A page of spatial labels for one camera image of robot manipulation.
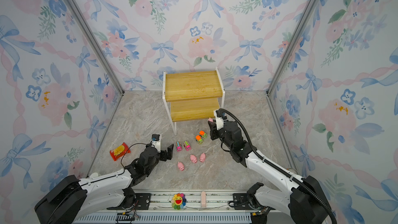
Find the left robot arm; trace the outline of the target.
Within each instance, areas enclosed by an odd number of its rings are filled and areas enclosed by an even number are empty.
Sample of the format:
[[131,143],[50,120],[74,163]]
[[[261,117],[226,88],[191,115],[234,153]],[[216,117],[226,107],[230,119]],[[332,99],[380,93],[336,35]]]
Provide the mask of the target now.
[[112,207],[129,208],[135,200],[132,189],[144,181],[160,161],[171,160],[174,146],[158,150],[148,144],[140,157],[114,173],[77,179],[62,179],[35,206],[41,224],[71,224],[86,215]]

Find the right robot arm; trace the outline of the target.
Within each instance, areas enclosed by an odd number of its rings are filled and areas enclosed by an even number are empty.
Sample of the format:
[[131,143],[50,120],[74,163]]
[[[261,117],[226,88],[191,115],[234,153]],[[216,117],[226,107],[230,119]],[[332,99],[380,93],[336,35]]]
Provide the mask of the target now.
[[287,214],[296,224],[337,222],[319,181],[303,178],[269,160],[243,139],[236,121],[209,119],[209,135],[227,146],[233,160],[270,181],[276,189],[256,183],[247,190],[248,202],[254,209],[270,207]]

